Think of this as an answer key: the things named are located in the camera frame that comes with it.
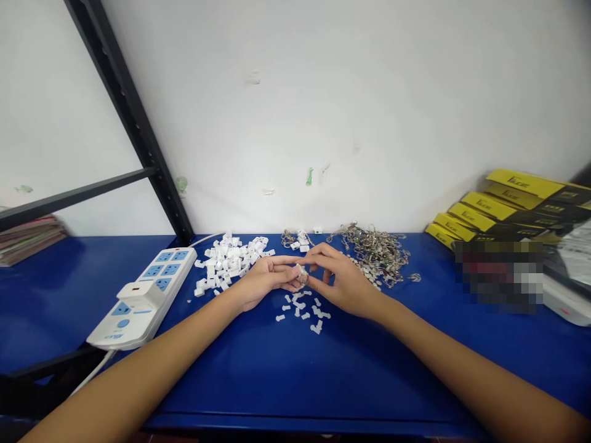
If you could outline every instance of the blue table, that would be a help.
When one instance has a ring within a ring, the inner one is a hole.
[[[254,236],[241,236],[248,241]],[[279,235],[267,249],[285,249]],[[315,243],[325,236],[313,236]],[[475,351],[591,416],[591,330],[546,307],[535,316],[494,314],[470,304],[455,283],[453,255],[427,234],[402,241],[412,253],[386,292]],[[337,237],[332,245],[342,248]],[[197,246],[199,257],[211,241]],[[202,307],[193,297],[205,269],[193,268],[159,333]],[[151,427],[227,427],[322,433],[486,437],[462,404],[398,340],[379,326],[322,301],[332,314],[320,335],[286,312],[285,291],[270,293],[206,350],[146,423]]]
[[[69,237],[0,268],[0,373],[75,351],[174,236]]]
[[[254,236],[241,236],[248,241]],[[267,249],[285,249],[278,235]],[[320,242],[324,236],[313,236]],[[12,269],[0,269],[0,372],[70,352],[171,237],[68,239]],[[197,247],[199,257],[212,241]],[[422,275],[387,293],[487,358],[591,417],[591,330],[547,308],[538,315],[494,314],[470,304],[455,283],[451,252],[410,234],[403,273]],[[333,246],[340,248],[340,238]],[[204,269],[192,268],[159,330],[202,307],[193,297]],[[241,315],[189,369],[146,426],[248,428],[318,433],[397,433],[485,437],[459,401],[396,339],[340,311],[316,335],[287,311],[284,292]]]

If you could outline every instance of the person's right hand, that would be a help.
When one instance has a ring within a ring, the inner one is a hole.
[[[319,266],[324,268],[322,281],[310,276],[307,285],[350,314],[373,319],[380,301],[386,297],[369,282],[350,258],[326,243],[314,246],[297,263],[310,265],[310,271],[315,271]],[[329,280],[332,274],[334,285],[331,286]]]

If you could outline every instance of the white power strip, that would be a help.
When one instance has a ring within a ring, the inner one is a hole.
[[[129,351],[154,338],[196,258],[192,247],[160,251],[134,283],[121,289],[113,309],[86,341],[101,349]]]

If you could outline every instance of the person's left hand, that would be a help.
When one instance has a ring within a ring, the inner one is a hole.
[[[272,289],[282,288],[295,292],[301,285],[296,280],[300,271],[288,263],[295,263],[302,257],[277,255],[262,257],[236,284],[227,291],[231,291],[242,306],[244,312],[250,311]]]

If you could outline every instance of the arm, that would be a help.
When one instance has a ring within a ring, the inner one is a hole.
[[[500,441],[580,442],[591,424],[581,414],[468,349],[382,294],[327,244],[299,261],[324,270],[308,285],[350,314],[376,321],[404,343]],[[328,284],[335,274],[334,285]]]
[[[298,257],[261,258],[232,288],[110,367],[35,426],[22,443],[127,441],[197,357],[271,289],[295,292]]]

